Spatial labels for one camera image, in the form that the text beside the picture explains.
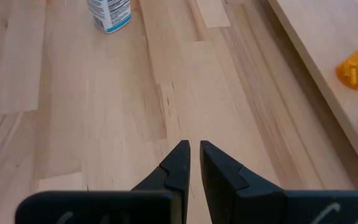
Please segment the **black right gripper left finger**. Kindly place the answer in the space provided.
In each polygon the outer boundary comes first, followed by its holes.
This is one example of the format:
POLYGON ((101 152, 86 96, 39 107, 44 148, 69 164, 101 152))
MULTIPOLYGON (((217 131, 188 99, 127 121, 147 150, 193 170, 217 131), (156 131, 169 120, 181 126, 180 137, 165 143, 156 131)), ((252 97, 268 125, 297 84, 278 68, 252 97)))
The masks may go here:
POLYGON ((15 223, 185 223, 190 143, 180 141, 129 191, 49 190, 24 199, 15 223))

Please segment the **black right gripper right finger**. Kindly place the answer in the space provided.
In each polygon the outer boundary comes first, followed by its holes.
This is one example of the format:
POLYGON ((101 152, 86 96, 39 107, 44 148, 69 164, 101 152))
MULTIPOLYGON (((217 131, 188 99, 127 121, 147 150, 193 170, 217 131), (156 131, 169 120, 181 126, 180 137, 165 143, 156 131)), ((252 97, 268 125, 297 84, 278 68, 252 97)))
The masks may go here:
POLYGON ((213 223, 358 223, 358 190, 285 190, 209 141, 200 164, 213 223))

